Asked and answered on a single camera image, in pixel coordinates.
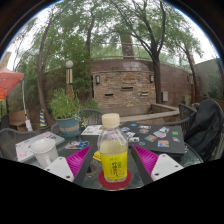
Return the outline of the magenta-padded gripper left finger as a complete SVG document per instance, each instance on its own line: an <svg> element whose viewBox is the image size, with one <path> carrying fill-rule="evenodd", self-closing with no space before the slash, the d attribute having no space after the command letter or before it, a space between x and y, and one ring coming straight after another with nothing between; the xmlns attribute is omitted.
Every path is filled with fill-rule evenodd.
<svg viewBox="0 0 224 224"><path fill-rule="evenodd" d="M58 157L45 171L81 186L94 154L91 145L65 157Z"/></svg>

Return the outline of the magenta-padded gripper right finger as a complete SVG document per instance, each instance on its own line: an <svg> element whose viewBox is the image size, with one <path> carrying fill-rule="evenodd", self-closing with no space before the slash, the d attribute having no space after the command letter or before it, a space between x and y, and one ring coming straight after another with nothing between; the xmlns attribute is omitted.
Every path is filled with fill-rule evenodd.
<svg viewBox="0 0 224 224"><path fill-rule="evenodd" d="M183 166L167 154L157 155L137 145L132 145L131 155L144 185L183 169Z"/></svg>

